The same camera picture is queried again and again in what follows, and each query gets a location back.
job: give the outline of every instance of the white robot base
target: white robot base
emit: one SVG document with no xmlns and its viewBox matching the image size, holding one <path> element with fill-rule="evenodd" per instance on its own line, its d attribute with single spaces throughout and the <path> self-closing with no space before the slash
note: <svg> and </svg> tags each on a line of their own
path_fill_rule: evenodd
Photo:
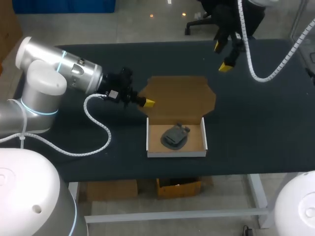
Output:
<svg viewBox="0 0 315 236">
<path fill-rule="evenodd" d="M 0 235 L 87 236 L 84 216 L 42 155 L 25 149 L 0 149 Z"/>
</svg>

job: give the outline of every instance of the floor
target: floor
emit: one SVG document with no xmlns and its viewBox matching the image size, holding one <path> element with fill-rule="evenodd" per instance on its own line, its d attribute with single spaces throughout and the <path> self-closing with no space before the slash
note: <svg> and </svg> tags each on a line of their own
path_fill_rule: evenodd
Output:
<svg viewBox="0 0 315 236">
<path fill-rule="evenodd" d="M 261 175 L 267 199 L 273 196 L 283 177 L 284 174 Z M 79 207 L 85 215 L 254 207 L 246 176 L 215 176 L 213 182 L 213 186 L 203 184 L 201 193 L 195 197 L 158 200 L 155 181 L 139 180 L 140 193 L 136 199 L 81 203 Z M 259 229 L 255 216 L 90 224 L 89 235 L 241 236 L 244 225 L 253 228 L 255 236 L 278 236 L 274 226 Z"/>
<path fill-rule="evenodd" d="M 266 17 L 255 33 L 256 38 L 287 38 L 300 0 L 285 0 L 266 10 Z M 19 15 L 24 36 L 33 36 L 52 44 L 132 43 L 212 39 L 216 26 L 191 28 L 184 35 L 188 21 L 204 13 L 194 0 L 117 0 L 113 14 Z M 14 65 L 17 47 L 3 62 L 0 76 L 0 101 L 12 98 L 21 71 Z M 267 197 L 277 189 L 283 174 L 261 175 Z M 135 200 L 94 202 L 92 214 L 150 211 L 197 210 L 252 207 L 252 198 L 244 176 L 214 177 L 214 186 L 204 186 L 200 195 L 177 200 L 156 200 L 149 180 L 141 184 L 147 191 Z M 244 224 L 254 228 L 256 236 L 277 236 L 274 228 L 260 230 L 256 217 L 157 220 L 89 225 L 91 236 L 115 235 L 212 235 L 240 236 Z"/>
</svg>

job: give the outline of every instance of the gray plastic part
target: gray plastic part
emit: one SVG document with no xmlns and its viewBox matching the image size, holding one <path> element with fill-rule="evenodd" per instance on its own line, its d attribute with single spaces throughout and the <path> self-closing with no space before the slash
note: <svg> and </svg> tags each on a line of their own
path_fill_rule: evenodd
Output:
<svg viewBox="0 0 315 236">
<path fill-rule="evenodd" d="M 180 123 L 166 130 L 161 137 L 161 143 L 171 149 L 179 150 L 187 143 L 187 135 L 190 132 L 188 127 L 182 127 Z"/>
</svg>

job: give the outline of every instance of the black table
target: black table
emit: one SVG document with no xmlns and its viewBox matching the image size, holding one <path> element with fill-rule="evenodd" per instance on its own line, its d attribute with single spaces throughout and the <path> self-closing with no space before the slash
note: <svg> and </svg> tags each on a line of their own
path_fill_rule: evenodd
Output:
<svg viewBox="0 0 315 236">
<path fill-rule="evenodd" d="M 208 154 L 204 158 L 146 157 L 146 117 L 136 106 L 92 100 L 89 111 L 112 132 L 103 152 L 83 158 L 60 154 L 40 141 L 25 147 L 46 156 L 65 181 L 192 177 L 252 173 L 304 172 L 315 169 L 315 88 L 294 56 L 267 83 L 250 77 L 245 54 L 228 73 L 218 72 L 227 47 L 213 53 L 214 42 L 168 42 L 71 45 L 61 48 L 100 64 L 104 71 L 134 71 L 134 88 L 141 90 L 153 75 L 202 75 L 217 94 L 215 110 L 205 116 Z M 284 40 L 251 42 L 258 76 L 267 76 L 289 50 Z M 24 79 L 16 97 L 20 97 Z M 81 92 L 68 90 L 52 129 L 42 136 L 70 152 L 102 146 L 107 134 L 84 115 Z M 18 147 L 18 140 L 2 147 Z"/>
</svg>

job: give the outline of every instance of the brown box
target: brown box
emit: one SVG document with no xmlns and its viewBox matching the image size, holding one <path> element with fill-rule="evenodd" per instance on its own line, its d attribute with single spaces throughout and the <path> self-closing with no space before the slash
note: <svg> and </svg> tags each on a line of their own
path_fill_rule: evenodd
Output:
<svg viewBox="0 0 315 236">
<path fill-rule="evenodd" d="M 0 1 L 0 62 L 22 37 L 22 30 L 13 11 L 12 0 Z"/>
<path fill-rule="evenodd" d="M 201 181 L 199 178 L 185 179 L 158 179 L 157 194 L 159 198 L 192 197 L 200 193 Z"/>
<path fill-rule="evenodd" d="M 140 92 L 155 101 L 152 108 L 140 108 L 147 118 L 148 157 L 206 156 L 208 146 L 203 116 L 215 107 L 216 95 L 203 76 L 154 76 Z M 165 147 L 162 134 L 175 124 L 190 128 L 187 143 L 180 150 Z"/>
<path fill-rule="evenodd" d="M 135 179 L 88 182 L 86 197 L 88 202 L 128 199 L 138 196 Z"/>
</svg>

